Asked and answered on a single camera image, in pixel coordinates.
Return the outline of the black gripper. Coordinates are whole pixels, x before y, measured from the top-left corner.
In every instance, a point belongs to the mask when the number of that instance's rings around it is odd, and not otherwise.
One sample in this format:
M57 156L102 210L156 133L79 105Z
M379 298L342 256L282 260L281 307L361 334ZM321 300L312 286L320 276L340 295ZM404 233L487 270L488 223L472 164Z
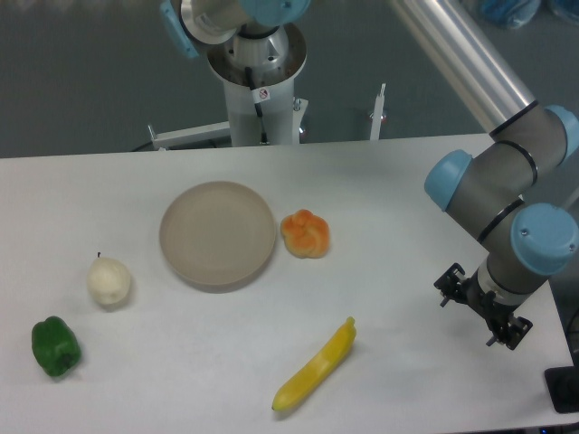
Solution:
M486 346L503 344L509 350L515 350L533 323L522 317L514 316L515 307L495 290L485 292L479 283L478 273L465 278L465 271L458 263L453 263L435 282L442 300L440 307L445 307L450 301L466 304L486 323L492 337Z

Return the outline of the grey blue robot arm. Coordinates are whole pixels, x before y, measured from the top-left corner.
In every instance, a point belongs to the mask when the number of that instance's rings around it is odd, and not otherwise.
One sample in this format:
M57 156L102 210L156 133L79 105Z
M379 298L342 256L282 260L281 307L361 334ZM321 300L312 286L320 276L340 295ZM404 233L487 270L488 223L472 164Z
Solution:
M436 282L445 301L469 306L492 341L515 348L531 329L516 309L578 249L565 210L524 193L578 148L578 120L541 106L456 1L396 1L394 10L492 138L479 156L457 150L424 189L488 251L473 276L460 266ZM223 85L234 145L299 142L293 81L307 58L296 21L306 1L164 1L160 16L186 57L205 53Z

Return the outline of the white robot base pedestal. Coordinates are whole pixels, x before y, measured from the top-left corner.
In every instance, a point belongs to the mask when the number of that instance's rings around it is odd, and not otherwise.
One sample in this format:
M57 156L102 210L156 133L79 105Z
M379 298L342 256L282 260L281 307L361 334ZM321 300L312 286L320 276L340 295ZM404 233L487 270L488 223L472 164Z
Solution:
M295 97L295 79L307 45L295 24L263 38L236 34L208 53L222 82L233 146L296 145L307 103Z

